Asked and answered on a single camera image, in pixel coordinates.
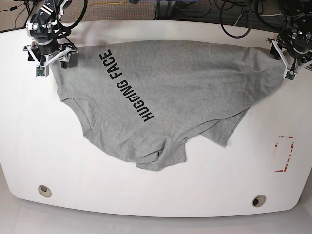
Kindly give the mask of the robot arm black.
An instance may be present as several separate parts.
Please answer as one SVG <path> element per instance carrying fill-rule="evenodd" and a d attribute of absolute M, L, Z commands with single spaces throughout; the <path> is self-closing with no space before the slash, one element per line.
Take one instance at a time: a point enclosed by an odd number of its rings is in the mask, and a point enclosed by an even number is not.
<path fill-rule="evenodd" d="M 282 59 L 285 65 L 283 77 L 294 80 L 299 70 L 312 66 L 312 2 L 310 0 L 279 0 L 278 8 L 283 25 L 273 26 L 265 22 L 258 12 L 259 1 L 254 2 L 254 12 L 263 25 L 277 32 L 270 53 Z"/>
<path fill-rule="evenodd" d="M 36 76 L 48 76 L 49 67 L 55 61 L 60 61 L 61 68 L 66 68 L 71 56 L 78 52 L 68 36 L 83 19 L 88 1 L 84 1 L 76 21 L 70 26 L 64 26 L 61 18 L 64 9 L 70 4 L 70 0 L 45 0 L 39 11 L 27 19 L 25 29 L 32 43 L 24 46 L 23 50 L 28 52 L 28 61 L 35 63 Z"/>

